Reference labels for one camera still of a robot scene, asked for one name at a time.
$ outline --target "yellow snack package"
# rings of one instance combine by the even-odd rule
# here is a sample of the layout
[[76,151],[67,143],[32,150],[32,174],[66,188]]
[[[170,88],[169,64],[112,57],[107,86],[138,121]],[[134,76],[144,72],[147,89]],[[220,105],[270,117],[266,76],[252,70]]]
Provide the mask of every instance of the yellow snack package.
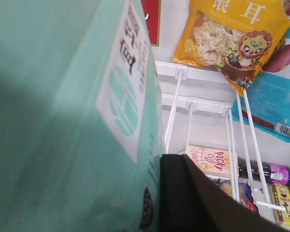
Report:
[[215,65],[243,95],[290,26],[283,0],[190,0],[172,61]]

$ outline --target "cartoon lion mascot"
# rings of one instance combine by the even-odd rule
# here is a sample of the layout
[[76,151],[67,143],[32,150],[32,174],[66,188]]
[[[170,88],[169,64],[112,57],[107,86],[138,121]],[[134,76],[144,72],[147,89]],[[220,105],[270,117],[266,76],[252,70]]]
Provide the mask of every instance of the cartoon lion mascot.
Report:
[[265,30],[247,32],[238,42],[241,66],[254,66],[260,57],[266,55],[272,46],[272,36]]

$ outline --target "blue package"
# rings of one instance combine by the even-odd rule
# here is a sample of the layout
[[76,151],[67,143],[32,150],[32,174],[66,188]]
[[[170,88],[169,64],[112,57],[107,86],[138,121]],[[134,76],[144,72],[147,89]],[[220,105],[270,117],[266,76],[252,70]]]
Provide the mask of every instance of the blue package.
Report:
[[[283,45],[246,91],[255,127],[290,143],[290,28]],[[240,101],[244,122],[248,124],[244,98]],[[237,101],[232,112],[234,120],[239,121]]]

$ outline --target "yellow box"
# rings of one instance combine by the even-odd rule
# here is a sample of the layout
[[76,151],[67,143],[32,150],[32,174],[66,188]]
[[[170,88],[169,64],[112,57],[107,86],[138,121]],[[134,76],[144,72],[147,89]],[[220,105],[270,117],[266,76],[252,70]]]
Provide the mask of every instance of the yellow box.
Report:
[[290,187],[270,185],[270,193],[274,204],[286,208],[286,211],[274,210],[276,223],[290,228]]

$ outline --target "mint green bag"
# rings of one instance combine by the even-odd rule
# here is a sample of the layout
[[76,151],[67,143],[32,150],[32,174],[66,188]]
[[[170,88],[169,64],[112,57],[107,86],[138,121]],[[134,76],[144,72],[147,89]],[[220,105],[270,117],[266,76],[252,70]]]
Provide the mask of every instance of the mint green bag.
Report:
[[160,89],[137,0],[0,0],[0,232],[157,231]]

